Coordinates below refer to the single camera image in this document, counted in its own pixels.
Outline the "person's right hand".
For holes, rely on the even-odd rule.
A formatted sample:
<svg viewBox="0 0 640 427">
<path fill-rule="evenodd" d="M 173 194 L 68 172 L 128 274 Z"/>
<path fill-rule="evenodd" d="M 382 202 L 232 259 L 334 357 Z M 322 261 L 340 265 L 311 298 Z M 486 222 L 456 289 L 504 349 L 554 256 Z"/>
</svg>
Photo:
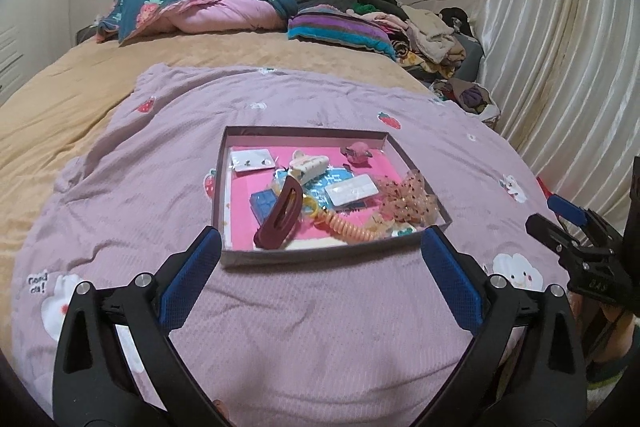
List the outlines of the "person's right hand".
<svg viewBox="0 0 640 427">
<path fill-rule="evenodd" d="M 575 293 L 570 293 L 570 307 L 587 364 L 617 361 L 631 350 L 636 329 L 632 312 Z"/>
</svg>

